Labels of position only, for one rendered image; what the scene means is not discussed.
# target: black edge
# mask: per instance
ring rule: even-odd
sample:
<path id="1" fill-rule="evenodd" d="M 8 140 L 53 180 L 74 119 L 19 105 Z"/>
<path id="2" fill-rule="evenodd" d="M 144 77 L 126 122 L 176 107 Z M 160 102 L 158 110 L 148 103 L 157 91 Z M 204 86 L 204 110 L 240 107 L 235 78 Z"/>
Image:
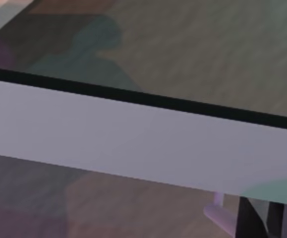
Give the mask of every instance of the black edge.
<path id="1" fill-rule="evenodd" d="M 0 69 L 0 81 L 287 129 L 287 117 Z"/>

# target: black line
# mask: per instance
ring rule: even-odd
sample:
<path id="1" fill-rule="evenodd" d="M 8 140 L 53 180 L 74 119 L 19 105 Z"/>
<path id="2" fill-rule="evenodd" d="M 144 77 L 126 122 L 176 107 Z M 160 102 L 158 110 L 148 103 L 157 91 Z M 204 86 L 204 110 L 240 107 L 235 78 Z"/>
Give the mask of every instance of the black line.
<path id="1" fill-rule="evenodd" d="M 0 69 L 0 81 L 287 129 L 287 117 Z"/>

